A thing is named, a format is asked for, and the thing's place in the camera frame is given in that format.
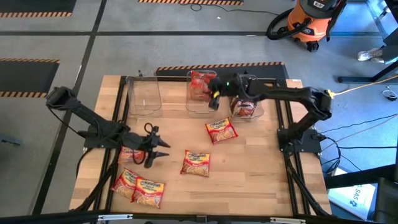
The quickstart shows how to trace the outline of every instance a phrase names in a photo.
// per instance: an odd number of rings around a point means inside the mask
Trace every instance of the wooden table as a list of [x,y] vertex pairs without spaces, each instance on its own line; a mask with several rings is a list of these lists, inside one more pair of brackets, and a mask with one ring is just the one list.
[[[104,76],[95,112],[111,119],[118,92],[120,76]],[[287,80],[290,87],[301,87],[300,80]],[[162,116],[158,118],[129,117],[132,131],[144,134],[144,124],[151,122],[160,127],[160,135],[171,145],[158,147],[170,156],[154,161],[152,168],[142,165],[119,166],[137,172],[144,178],[166,183],[161,209],[151,208],[114,194],[111,211],[124,213],[166,213],[291,217],[289,188],[284,159],[279,151],[276,130],[278,119],[274,100],[261,102],[264,114],[254,122],[234,122],[238,138],[212,145],[205,124],[228,115],[226,99],[213,118],[191,118],[185,109],[185,82],[159,82],[162,97]],[[123,94],[121,113],[126,94]],[[294,120],[307,113],[298,104],[291,103]],[[284,106],[284,121],[287,118]],[[210,177],[180,175],[184,150],[211,153]],[[70,208],[79,206],[93,190],[100,175],[104,150],[95,149],[81,163]],[[301,153],[305,183],[318,203],[331,213],[325,183],[318,158]],[[104,187],[100,208],[104,208],[108,184]],[[299,211],[303,213],[299,188],[296,186]]]

